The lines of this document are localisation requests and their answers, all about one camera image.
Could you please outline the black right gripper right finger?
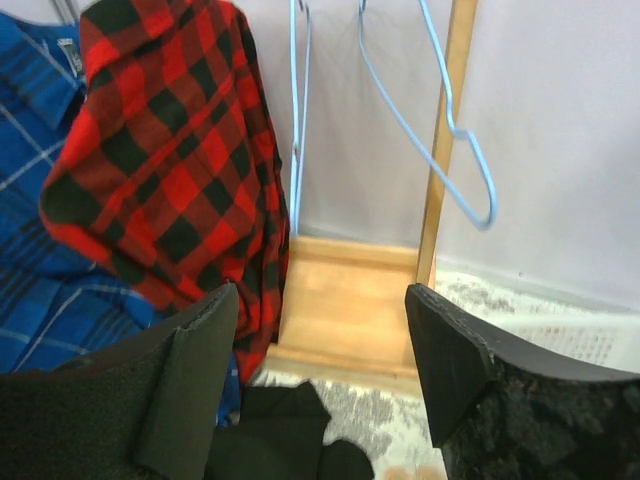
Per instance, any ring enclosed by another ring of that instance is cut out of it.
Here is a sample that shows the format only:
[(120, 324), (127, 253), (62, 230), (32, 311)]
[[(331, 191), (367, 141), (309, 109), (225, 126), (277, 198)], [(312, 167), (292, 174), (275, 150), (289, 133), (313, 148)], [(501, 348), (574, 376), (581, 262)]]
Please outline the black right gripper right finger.
[(639, 377), (539, 347), (407, 288), (431, 442), (451, 479), (635, 479)]

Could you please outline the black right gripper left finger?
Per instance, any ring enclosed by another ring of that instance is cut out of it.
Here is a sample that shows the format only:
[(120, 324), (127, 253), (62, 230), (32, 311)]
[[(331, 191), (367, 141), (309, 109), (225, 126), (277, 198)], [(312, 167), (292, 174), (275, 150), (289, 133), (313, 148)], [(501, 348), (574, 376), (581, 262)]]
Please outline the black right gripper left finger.
[(50, 372), (1, 378), (5, 479), (201, 479), (239, 312), (227, 283)]

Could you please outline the black shirt wire hanger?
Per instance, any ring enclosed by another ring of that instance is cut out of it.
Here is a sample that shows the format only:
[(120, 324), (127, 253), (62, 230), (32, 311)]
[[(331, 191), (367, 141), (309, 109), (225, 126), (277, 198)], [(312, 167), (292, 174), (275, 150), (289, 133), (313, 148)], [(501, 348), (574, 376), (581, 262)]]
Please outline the black shirt wire hanger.
[[(299, 93), (298, 75), (298, 35), (297, 13), (300, 12), (306, 21), (306, 43), (304, 49), (304, 78), (303, 94)], [(299, 235), (299, 222), (302, 200), (303, 173), (306, 158), (306, 139), (308, 125), (308, 102), (310, 87), (310, 55), (312, 46), (312, 21), (308, 3), (305, 1), (289, 2), (289, 47), (290, 47), (290, 77), (292, 98), (292, 144), (291, 144), (291, 173), (289, 192), (289, 219), (291, 235)]]

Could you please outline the black shirt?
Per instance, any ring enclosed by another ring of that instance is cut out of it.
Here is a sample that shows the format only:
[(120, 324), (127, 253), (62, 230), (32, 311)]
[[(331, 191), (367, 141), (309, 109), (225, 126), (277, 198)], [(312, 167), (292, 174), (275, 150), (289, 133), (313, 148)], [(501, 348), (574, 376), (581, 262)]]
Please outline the black shirt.
[(213, 435), (204, 477), (221, 480), (355, 480), (375, 477), (356, 444), (324, 442), (331, 415), (313, 384), (252, 386), (239, 422)]

